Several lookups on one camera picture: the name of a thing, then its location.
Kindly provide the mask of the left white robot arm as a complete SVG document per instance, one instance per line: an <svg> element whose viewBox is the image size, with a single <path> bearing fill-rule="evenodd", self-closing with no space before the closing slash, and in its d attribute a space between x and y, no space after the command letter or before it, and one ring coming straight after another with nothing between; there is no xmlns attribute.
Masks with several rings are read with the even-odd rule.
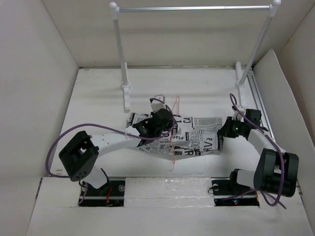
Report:
<svg viewBox="0 0 315 236"><path fill-rule="evenodd" d="M162 138L175 123L171 111L162 108L151 112L147 119L133 124L125 131L114 130L104 135L78 132L60 151L59 158L72 182L83 181L99 194L109 191L109 178L95 166L98 157L125 148L137 148Z"/></svg>

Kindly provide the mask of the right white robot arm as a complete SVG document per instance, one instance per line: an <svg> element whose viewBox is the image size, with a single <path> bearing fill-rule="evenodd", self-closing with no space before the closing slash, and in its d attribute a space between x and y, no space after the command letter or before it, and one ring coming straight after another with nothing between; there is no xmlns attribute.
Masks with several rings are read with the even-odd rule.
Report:
<svg viewBox="0 0 315 236"><path fill-rule="evenodd" d="M227 117L218 131L220 137L244 137L258 152L260 159L255 171L234 169L227 187L234 194L246 187L271 194L281 193L292 197L295 193L299 158L280 148L269 135L268 129L260 125L261 111L246 109L245 118L235 114Z"/></svg>

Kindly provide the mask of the newspaper print trousers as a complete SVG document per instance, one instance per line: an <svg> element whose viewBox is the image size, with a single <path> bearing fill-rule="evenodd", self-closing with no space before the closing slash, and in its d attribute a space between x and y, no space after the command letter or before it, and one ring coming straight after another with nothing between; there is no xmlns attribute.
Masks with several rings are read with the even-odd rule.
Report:
<svg viewBox="0 0 315 236"><path fill-rule="evenodd" d="M184 115L174 117L177 123L177 132L173 133L175 156L188 158L218 154L222 151L223 137L218 135L218 130L222 128L221 117L196 118ZM138 150L165 156L171 155L170 136L141 146Z"/></svg>

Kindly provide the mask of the pink wire hanger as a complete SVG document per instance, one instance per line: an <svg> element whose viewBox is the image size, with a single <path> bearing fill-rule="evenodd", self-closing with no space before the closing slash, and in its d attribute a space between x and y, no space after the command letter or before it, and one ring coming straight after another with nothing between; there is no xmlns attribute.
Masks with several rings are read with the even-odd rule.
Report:
<svg viewBox="0 0 315 236"><path fill-rule="evenodd" d="M176 99L175 99L175 102L173 104L173 107L172 107L172 110L174 110L175 106L177 106L177 115L179 115L179 112L180 112L180 97L177 96ZM171 135L170 135L170 141L171 141L171 161L172 161L172 164L173 164L173 168L175 167L175 162L176 162L176 156L174 155L174 145L173 145L173 133L174 131L176 131L176 128L177 128L177 125L175 124L174 125L174 129L172 129L172 132L171 132Z"/></svg>

